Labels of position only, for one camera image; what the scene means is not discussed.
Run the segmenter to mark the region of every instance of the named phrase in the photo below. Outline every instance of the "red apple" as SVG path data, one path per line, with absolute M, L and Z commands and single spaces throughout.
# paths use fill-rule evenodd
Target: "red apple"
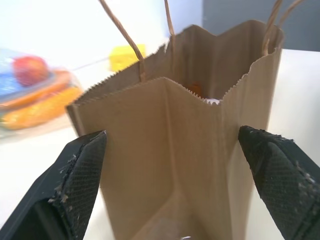
M 46 80 L 49 69 L 41 57 L 24 56 L 14 60 L 13 73 L 21 85 L 28 87 Z

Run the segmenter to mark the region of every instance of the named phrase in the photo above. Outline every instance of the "white table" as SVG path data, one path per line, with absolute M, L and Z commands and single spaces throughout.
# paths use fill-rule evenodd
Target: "white table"
M 320 52 L 284 50 L 268 130 L 295 139 L 320 165 Z M 92 79 L 110 74 L 105 62 L 75 71 L 84 88 Z M 0 144 L 0 227 L 34 180 L 77 136 L 71 127 Z M 283 240 L 257 191 L 252 192 L 247 240 Z M 107 211 L 99 192 L 85 234 L 86 240 L 113 240 Z

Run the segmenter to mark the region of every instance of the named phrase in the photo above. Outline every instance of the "orange food item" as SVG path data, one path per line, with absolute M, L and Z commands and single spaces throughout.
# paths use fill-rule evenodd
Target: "orange food item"
M 71 79 L 71 74 L 68 71 L 64 71 L 64 70 L 55 70 L 53 72 L 55 74 L 55 79 L 53 84 L 46 86 L 44 88 L 41 88 L 25 96 L 18 97 L 16 99 L 13 99 L 4 103 L 0 103 L 0 111 L 16 108 L 19 106 L 23 106 L 23 105 L 38 101 L 39 99 L 48 97 L 50 94 L 54 92 L 58 92 L 64 89 L 68 85 Z
M 65 106 L 81 93 L 78 87 L 69 87 L 43 101 L 5 114 L 1 125 L 10 130 L 18 130 L 46 123 L 64 114 Z
M 192 84 L 188 89 L 202 98 L 201 86 L 198 83 Z

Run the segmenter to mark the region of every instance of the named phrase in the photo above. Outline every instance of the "yellow sponge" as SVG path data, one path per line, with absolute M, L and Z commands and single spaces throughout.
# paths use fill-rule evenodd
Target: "yellow sponge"
M 142 56 L 146 57 L 146 46 L 144 44 L 138 44 Z M 113 72 L 121 71 L 135 62 L 138 58 L 130 45 L 116 46 L 109 55 L 110 66 Z

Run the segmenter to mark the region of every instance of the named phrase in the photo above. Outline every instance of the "brown paper bag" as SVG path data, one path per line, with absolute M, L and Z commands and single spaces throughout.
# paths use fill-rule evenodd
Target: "brown paper bag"
M 196 25 L 175 35 L 165 1 L 170 42 L 145 60 L 100 2 L 140 62 L 67 109 L 80 136 L 107 131 L 100 186 L 116 239 L 244 239 L 253 185 L 238 130 L 267 127 L 282 1 L 267 25 L 249 20 L 219 36 Z

